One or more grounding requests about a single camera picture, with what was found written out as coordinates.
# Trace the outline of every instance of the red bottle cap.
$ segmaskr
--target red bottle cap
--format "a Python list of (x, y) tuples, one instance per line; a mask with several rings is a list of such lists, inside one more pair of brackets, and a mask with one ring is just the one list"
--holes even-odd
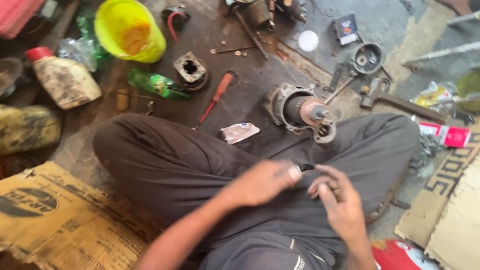
[(52, 57), (53, 53), (48, 47), (33, 48), (25, 52), (30, 61), (35, 62), (46, 57)]

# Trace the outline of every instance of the cardboard sheet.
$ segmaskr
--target cardboard sheet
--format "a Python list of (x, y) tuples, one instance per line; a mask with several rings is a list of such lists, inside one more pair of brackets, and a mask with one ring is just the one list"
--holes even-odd
[(445, 269), (478, 269), (480, 256), (480, 157), (460, 178), (425, 252)]
[(403, 239), (409, 239), (423, 248), (427, 247), (430, 236), (437, 224), (448, 198), (453, 193), (463, 170), (480, 151), (480, 123), (469, 126), (472, 131), (465, 148), (452, 150), (427, 181), (417, 198), (411, 204), (394, 233)]
[(0, 181), (0, 251), (42, 270), (127, 270), (159, 234), (48, 162)]

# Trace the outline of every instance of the red box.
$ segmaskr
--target red box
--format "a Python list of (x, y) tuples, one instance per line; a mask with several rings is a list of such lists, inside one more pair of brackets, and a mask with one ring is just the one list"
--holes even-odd
[(467, 128), (452, 127), (447, 125), (420, 123), (420, 130), (428, 135), (434, 135), (440, 138), (446, 146), (464, 148), (472, 132)]

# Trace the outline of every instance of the screwdriver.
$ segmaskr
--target screwdriver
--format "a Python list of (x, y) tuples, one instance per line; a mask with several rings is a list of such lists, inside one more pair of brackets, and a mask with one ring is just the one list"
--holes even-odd
[(218, 103), (220, 101), (220, 97), (227, 90), (227, 87), (230, 84), (230, 82), (232, 81), (232, 78), (233, 78), (232, 75), (230, 75), (229, 73), (225, 73), (225, 75), (223, 76), (223, 79), (220, 81), (220, 83), (218, 84), (218, 87), (216, 88), (215, 95), (212, 98), (212, 103), (210, 104), (208, 109), (205, 111), (202, 118), (200, 118), (200, 121), (198, 122), (198, 125), (196, 127), (194, 127), (193, 129), (197, 129), (200, 126), (200, 124), (205, 120), (205, 117), (207, 117), (208, 113), (212, 110), (215, 103)]

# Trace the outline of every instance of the yellow bucket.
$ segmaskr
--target yellow bucket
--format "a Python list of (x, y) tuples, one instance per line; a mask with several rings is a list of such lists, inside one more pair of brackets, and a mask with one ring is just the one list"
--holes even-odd
[(134, 0), (107, 0), (100, 5), (95, 34), (107, 51), (125, 60), (154, 63), (167, 48), (152, 14)]

